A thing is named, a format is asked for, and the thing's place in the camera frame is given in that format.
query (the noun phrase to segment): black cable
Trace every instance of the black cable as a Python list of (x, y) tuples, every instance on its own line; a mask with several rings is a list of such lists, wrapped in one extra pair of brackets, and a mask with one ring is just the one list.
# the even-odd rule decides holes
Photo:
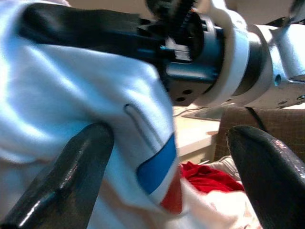
[(261, 118), (259, 117), (259, 115), (255, 112), (255, 110), (252, 107), (246, 107), (246, 109), (249, 111), (249, 113), (253, 116), (253, 118), (256, 120), (259, 128), (263, 131), (265, 131), (266, 133), (268, 133), (263, 121), (261, 120)]
[(198, 110), (202, 110), (202, 109), (204, 109), (204, 107), (193, 108), (193, 109), (187, 109), (187, 110), (181, 111), (181, 112), (178, 113), (178, 114), (173, 115), (173, 117), (178, 117), (178, 116), (180, 116), (180, 115), (182, 115), (182, 114), (184, 114), (185, 112), (188, 112), (188, 111), (198, 111)]

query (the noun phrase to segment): blue stripe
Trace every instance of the blue stripe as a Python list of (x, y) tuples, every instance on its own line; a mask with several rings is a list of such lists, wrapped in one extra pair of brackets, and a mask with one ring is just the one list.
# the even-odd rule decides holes
[(172, 135), (165, 146), (155, 156), (138, 167), (138, 181), (148, 194), (154, 192), (162, 183), (175, 158), (175, 138)]

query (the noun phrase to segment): red cloth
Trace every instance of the red cloth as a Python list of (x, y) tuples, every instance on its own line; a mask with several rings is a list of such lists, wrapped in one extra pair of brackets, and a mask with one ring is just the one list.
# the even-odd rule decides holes
[(244, 187), (223, 171), (208, 166), (181, 164), (182, 177), (186, 178), (197, 190), (208, 193), (212, 190), (223, 192), (244, 191)]

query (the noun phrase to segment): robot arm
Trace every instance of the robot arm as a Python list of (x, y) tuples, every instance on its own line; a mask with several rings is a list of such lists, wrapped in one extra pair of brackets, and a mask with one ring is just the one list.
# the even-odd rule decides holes
[[(151, 63), (174, 105), (215, 107), (230, 101), (239, 106), (284, 108), (304, 101), (305, 26), (247, 26), (238, 13), (226, 8), (224, 0), (203, 0), (197, 12), (193, 2), (147, 0), (155, 21), (108, 10), (33, 4), (23, 14), (20, 34), (39, 43), (89, 48)], [(295, 3), (290, 22), (302, 18), (301, 8), (301, 3)], [(75, 22), (77, 17), (86, 19)], [(86, 32), (81, 33), (80, 27), (87, 27)], [(70, 32), (68, 36), (63, 28)]]

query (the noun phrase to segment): red stripe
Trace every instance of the red stripe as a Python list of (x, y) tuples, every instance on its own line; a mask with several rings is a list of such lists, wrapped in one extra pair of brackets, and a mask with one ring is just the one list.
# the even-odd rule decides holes
[(182, 211), (182, 193), (180, 183), (180, 170), (177, 169), (171, 185), (169, 186), (167, 193), (160, 203), (162, 207), (173, 214), (179, 214)]

